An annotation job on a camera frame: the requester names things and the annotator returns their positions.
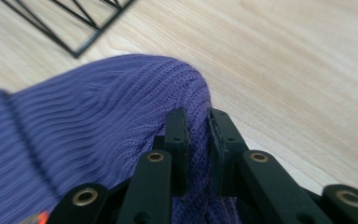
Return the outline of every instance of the metal grommet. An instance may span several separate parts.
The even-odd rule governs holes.
[[[358,207],[358,195],[342,189],[342,190],[338,190],[336,192],[336,196],[345,204],[350,205],[352,207]]]
[[[252,153],[251,159],[258,162],[266,162],[269,160],[269,158],[266,155],[259,152]]]
[[[98,197],[98,191],[92,188],[81,189],[78,191],[72,202],[77,206],[85,206],[94,202]]]
[[[164,160],[164,156],[161,153],[153,152],[147,155],[147,159],[149,161],[162,161]]]

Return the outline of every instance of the metal bar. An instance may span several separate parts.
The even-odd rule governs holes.
[[[208,122],[214,190],[218,196],[234,197],[235,161],[249,148],[227,113],[212,108]]]
[[[97,23],[95,23],[95,21],[92,19],[92,17],[89,15],[89,13],[87,13],[87,11],[76,0],[72,0],[72,1],[82,11],[82,13],[88,18],[87,20],[84,17],[77,14],[76,12],[74,12],[71,8],[69,8],[66,5],[64,5],[63,3],[61,3],[60,1],[58,1],[58,0],[50,0],[50,1],[55,3],[57,6],[61,7],[62,9],[64,9],[70,15],[74,16],[75,18],[79,19],[80,21],[83,21],[91,28],[99,29]]]
[[[115,2],[109,1],[109,0],[100,0],[101,2],[106,3],[107,5],[117,8],[117,9],[122,9],[122,6],[120,5],[120,3],[118,2],[118,0],[115,0]]]
[[[4,2],[8,7],[10,7],[11,9],[13,9],[15,12],[17,12],[21,17],[23,17],[26,21],[28,21],[29,23],[31,23],[33,25],[33,27],[35,27],[36,29],[38,29],[39,31],[41,31],[43,34],[45,34],[47,37],[49,37],[54,43],[58,44],[60,47],[62,47],[63,49],[65,49],[66,51],[68,51],[69,53],[73,54],[74,52],[65,44],[63,43],[63,41],[56,35],[54,34],[54,32],[52,32],[52,30],[41,21],[41,19],[39,19],[32,11],[31,9],[29,9],[21,0],[16,0],[16,2],[24,9],[26,10],[32,18],[34,18],[39,25],[32,21],[30,18],[28,18],[27,16],[25,16],[21,11],[19,11],[18,9],[16,9],[12,4],[10,4],[7,0],[2,0],[2,2]]]
[[[188,147],[186,113],[183,108],[170,111],[166,118],[164,150],[172,155],[173,195],[183,196],[187,190]]]
[[[47,224],[107,223],[109,191],[99,184],[84,184],[71,189],[51,212]]]
[[[172,159],[164,150],[141,155],[117,224],[169,224],[172,219]]]
[[[15,0],[20,7],[22,7],[27,13],[29,13],[31,16],[31,18],[33,18],[33,20],[30,19],[30,17],[24,15],[21,11],[19,11],[18,9],[16,9],[11,3],[9,3],[7,0],[2,0],[2,2],[4,2],[8,7],[10,7],[11,9],[13,9],[16,13],[18,13],[20,16],[22,16],[24,19],[26,19],[29,23],[31,23],[33,25],[33,27],[35,27],[36,29],[38,29],[40,32],[42,32],[43,34],[45,34],[48,38],[50,38],[54,43],[56,43],[57,45],[59,45],[60,47],[62,47],[63,49],[65,49],[66,51],[68,51],[74,58],[78,58],[81,54],[83,54],[94,42],[95,40],[101,36],[101,34],[103,34],[103,32],[115,21],[119,18],[119,16],[121,16],[121,14],[128,8],[131,6],[131,4],[133,2],[135,2],[135,0],[130,0],[125,6],[121,6],[117,0],[115,0],[115,2],[109,1],[109,0],[101,0],[104,3],[108,4],[109,6],[112,6],[114,8],[117,9],[116,13],[108,20],[106,20],[106,22],[104,23],[104,25],[102,27],[99,27],[96,22],[91,18],[91,16],[87,13],[87,10],[85,8],[83,8],[80,4],[76,4],[80,10],[85,14],[85,16],[89,19],[86,20],[85,18],[81,17],[80,15],[78,15],[77,13],[75,13],[72,9],[66,7],[65,5],[61,4],[59,1],[57,0],[51,0],[54,3],[60,5],[60,7],[64,8],[65,11],[67,11],[68,13],[70,13],[71,15],[77,17],[78,19],[80,19],[81,21],[85,22],[87,25],[95,28],[94,34],[91,35],[90,37],[88,37],[82,44],[79,45],[79,47],[76,48],[76,50],[72,50],[67,44],[65,44],[45,23],[42,22],[41,19],[39,19],[30,8],[28,8],[21,0]]]
[[[134,3],[135,0],[130,0],[124,7],[122,7],[111,19],[109,19],[101,29],[97,30],[94,35],[85,41],[75,52],[74,57],[79,57],[84,51],[86,51],[92,43],[114,22],[118,19],[121,14]]]
[[[247,188],[238,185],[237,191],[245,189],[252,194],[266,223],[333,223],[267,152],[245,151],[238,168]]]
[[[327,186],[320,206],[336,223],[358,224],[358,189],[345,185]]]

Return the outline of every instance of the wood grain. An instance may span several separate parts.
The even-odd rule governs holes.
[[[28,2],[62,21],[49,1]],[[358,1],[139,0],[78,60],[0,1],[0,89],[130,52],[194,65],[249,147],[272,153],[301,186],[358,188]]]

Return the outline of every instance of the purple knit fabric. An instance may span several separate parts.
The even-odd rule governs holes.
[[[213,194],[205,80],[172,58],[127,55],[14,94],[0,91],[0,224],[51,212],[80,184],[112,188],[130,177],[178,107],[191,138],[190,188],[173,199],[172,222],[240,223],[234,200]]]

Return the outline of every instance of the black wire stand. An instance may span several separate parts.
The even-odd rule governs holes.
[[[71,8],[64,5],[59,0],[49,0],[50,2],[56,4],[65,12],[69,13],[74,18],[82,21],[85,25],[91,28],[94,32],[91,36],[89,36],[83,44],[77,49],[72,49],[69,47],[67,43],[65,43],[58,35],[54,33],[54,31],[48,27],[42,19],[40,19],[23,1],[14,0],[13,3],[8,2],[8,0],[2,0],[6,5],[8,5],[11,9],[17,12],[20,16],[26,19],[29,23],[31,23],[36,29],[49,37],[54,43],[65,49],[69,52],[73,57],[78,58],[86,49],[88,49],[95,40],[124,12],[128,9],[128,7],[135,1],[129,0],[126,4],[120,4],[118,0],[99,0],[106,4],[107,7],[111,7],[115,13],[112,14],[110,18],[108,18],[103,25],[98,25],[94,19],[91,17],[90,13],[77,1],[71,0],[75,6],[82,12],[82,14],[78,14],[74,12]],[[20,7],[26,12],[24,14],[19,9],[15,7]]]

